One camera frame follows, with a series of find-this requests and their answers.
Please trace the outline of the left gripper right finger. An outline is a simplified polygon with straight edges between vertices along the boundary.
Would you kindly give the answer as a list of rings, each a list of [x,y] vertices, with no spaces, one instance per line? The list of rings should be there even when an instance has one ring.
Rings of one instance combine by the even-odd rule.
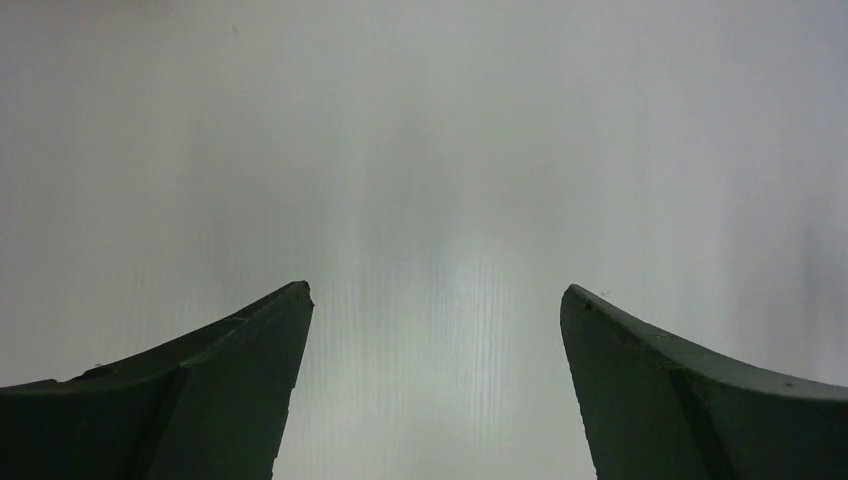
[[[600,479],[843,479],[847,390],[759,368],[579,285],[560,326]]]

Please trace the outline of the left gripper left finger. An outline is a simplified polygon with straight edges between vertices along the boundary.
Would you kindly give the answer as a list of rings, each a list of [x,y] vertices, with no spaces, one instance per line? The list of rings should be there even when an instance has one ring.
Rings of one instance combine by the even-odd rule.
[[[289,283],[67,381],[1,391],[5,479],[269,479],[314,304]]]

